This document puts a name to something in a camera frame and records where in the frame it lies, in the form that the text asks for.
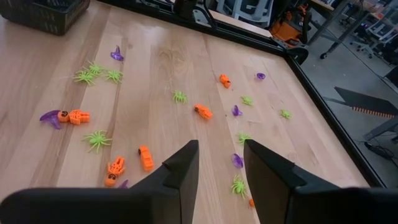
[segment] orange plastic skeleton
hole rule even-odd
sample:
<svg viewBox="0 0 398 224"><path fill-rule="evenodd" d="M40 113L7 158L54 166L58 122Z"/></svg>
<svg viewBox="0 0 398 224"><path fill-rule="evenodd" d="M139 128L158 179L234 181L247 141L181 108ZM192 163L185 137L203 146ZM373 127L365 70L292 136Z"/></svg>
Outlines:
<svg viewBox="0 0 398 224"><path fill-rule="evenodd" d="M199 115L205 119L210 119L213 116L210 110L202 105L195 105L195 111L198 112Z"/></svg>
<svg viewBox="0 0 398 224"><path fill-rule="evenodd" d="M114 163L111 165L108 163L108 176L105 178L105 185L107 187L113 187L116 179L124 172L124 158L118 156Z"/></svg>
<svg viewBox="0 0 398 224"><path fill-rule="evenodd" d="M89 112L81 112L81 110L72 110L70 113L67 111L58 112L58 120L60 122L71 122L72 124L79 125L82 122L90 121Z"/></svg>
<svg viewBox="0 0 398 224"><path fill-rule="evenodd" d="M224 85L225 88L229 88L231 86L231 82L225 74L220 75L220 82Z"/></svg>
<svg viewBox="0 0 398 224"><path fill-rule="evenodd" d="M154 161L152 160L152 155L150 154L147 146L140 146L138 149L138 154L141 156L141 163L144 170L149 172L154 168Z"/></svg>

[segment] wooden table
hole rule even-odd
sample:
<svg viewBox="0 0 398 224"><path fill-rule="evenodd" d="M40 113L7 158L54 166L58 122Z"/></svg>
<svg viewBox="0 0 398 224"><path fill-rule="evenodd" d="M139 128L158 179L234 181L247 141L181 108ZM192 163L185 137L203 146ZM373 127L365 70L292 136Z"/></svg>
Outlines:
<svg viewBox="0 0 398 224"><path fill-rule="evenodd" d="M109 54L120 45L123 63ZM123 72L115 84L72 77L87 61ZM146 144L155 166L191 139L200 143L194 223L256 223L248 201L231 193L231 163L243 153L238 132L340 186L367 183L284 59L147 16L92 2L64 37L0 19L0 198L27 187L103 187L106 164L126 158L117 185L148 175L137 149ZM258 81L257 72L267 78ZM227 74L232 85L218 81ZM188 96L174 103L172 91ZM241 103L247 95L253 106ZM206 121L193 110L213 112ZM243 115L231 114L238 105ZM39 117L81 109L91 121L55 130ZM279 116L291 111L292 119ZM82 137L105 130L112 145L99 154Z"/></svg>

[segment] chair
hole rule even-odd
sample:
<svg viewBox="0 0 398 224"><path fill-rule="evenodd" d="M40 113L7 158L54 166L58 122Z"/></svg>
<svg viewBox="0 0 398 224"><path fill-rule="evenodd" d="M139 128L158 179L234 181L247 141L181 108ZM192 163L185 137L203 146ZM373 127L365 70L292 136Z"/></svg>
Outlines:
<svg viewBox="0 0 398 224"><path fill-rule="evenodd" d="M366 50L369 58L374 55L373 48L378 44L386 44L390 42L395 36L398 35L398 7L388 7L384 11L384 16L381 20L371 25L362 32L362 41L354 41L349 44L357 44L356 51Z"/></svg>
<svg viewBox="0 0 398 224"><path fill-rule="evenodd" d="M270 25L274 0L217 0L217 11L234 19L260 23L265 28Z"/></svg>

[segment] purple toy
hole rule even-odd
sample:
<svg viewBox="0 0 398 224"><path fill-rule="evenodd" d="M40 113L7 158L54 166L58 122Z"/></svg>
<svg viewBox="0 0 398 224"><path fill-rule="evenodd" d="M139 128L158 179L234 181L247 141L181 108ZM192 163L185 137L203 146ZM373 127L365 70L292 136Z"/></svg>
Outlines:
<svg viewBox="0 0 398 224"><path fill-rule="evenodd" d="M236 153L232 155L232 163L236 168L243 168L243 158Z"/></svg>
<svg viewBox="0 0 398 224"><path fill-rule="evenodd" d="M238 106L235 105L234 108L232 108L232 114L234 116L239 116L239 115L242 115L242 111L240 111Z"/></svg>
<svg viewBox="0 0 398 224"><path fill-rule="evenodd" d="M129 182L129 180L123 181L123 183L118 188L120 188L120 189L128 189L127 182Z"/></svg>
<svg viewBox="0 0 398 224"><path fill-rule="evenodd" d="M120 54L120 48L119 48L119 46L116 46L115 52L111 52L111 57L112 57L113 59L119 60L119 61L121 61L121 62L124 60L124 57Z"/></svg>
<svg viewBox="0 0 398 224"><path fill-rule="evenodd" d="M48 121L55 129L61 129L60 121L58 120L58 112L60 110L53 110L43 114L40 117L40 121Z"/></svg>
<svg viewBox="0 0 398 224"><path fill-rule="evenodd" d="M264 73L257 73L257 78L263 80L266 78L266 75Z"/></svg>

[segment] black basket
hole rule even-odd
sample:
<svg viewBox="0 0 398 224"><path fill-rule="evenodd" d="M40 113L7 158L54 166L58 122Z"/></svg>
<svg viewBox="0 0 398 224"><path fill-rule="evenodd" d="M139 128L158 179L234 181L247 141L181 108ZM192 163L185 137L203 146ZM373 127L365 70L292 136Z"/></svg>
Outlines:
<svg viewBox="0 0 398 224"><path fill-rule="evenodd" d="M0 14L11 22L65 34L90 5L90 0L0 0Z"/></svg>

